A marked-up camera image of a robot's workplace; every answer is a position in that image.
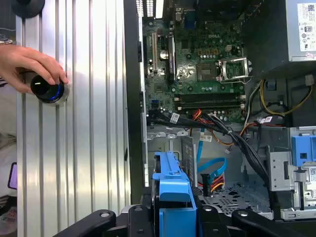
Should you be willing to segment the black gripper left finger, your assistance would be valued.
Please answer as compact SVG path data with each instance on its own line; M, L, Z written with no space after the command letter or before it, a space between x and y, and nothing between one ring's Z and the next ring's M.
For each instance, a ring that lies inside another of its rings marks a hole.
M57 237L154 237L152 189L145 187L141 203L126 206L120 215L110 210L97 210L68 228Z

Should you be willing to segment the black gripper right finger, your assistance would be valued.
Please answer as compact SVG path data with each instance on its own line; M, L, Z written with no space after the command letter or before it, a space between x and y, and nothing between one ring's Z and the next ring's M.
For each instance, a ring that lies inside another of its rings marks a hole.
M314 237L315 220L280 222L250 210L238 209L231 217L218 211L217 206L205 203L202 192L194 187L197 205L198 237Z

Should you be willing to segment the person's bare hand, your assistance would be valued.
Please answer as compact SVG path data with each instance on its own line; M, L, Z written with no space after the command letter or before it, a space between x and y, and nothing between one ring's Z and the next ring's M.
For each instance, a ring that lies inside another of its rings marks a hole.
M62 66L54 58L29 47L1 45L0 76L17 91L32 93L31 88L20 79L21 70L37 73L50 85L69 82Z

